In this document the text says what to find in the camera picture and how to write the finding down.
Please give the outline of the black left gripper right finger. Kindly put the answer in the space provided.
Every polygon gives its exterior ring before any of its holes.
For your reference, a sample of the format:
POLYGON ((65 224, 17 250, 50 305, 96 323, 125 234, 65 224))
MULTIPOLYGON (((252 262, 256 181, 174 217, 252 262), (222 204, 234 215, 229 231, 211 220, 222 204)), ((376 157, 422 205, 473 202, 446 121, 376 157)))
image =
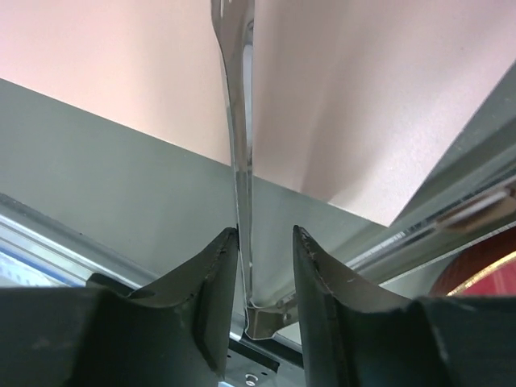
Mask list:
POLYGON ((293 268, 309 386, 512 386, 512 297, 404 298, 293 229, 293 268))

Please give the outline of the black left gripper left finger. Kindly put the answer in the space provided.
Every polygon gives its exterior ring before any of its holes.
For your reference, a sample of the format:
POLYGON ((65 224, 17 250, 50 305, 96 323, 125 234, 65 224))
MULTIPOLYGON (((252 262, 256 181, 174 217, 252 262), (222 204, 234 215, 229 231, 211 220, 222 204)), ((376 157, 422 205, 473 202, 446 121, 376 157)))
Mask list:
POLYGON ((238 260, 226 228, 129 294, 99 285, 1 291, 4 386, 216 386, 238 260))

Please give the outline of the silver metal tongs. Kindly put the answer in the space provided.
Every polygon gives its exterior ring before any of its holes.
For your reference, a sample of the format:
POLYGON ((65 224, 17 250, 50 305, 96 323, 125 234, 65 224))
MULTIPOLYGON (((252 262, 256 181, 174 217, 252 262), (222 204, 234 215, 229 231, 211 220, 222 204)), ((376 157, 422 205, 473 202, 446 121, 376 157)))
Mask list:
POLYGON ((220 49, 230 137, 231 167, 235 180, 236 222, 239 232, 245 312, 245 334, 253 340, 271 339, 298 321, 294 292, 274 306, 256 306, 253 297, 253 142, 252 60, 255 3, 210 3, 211 22, 220 49))

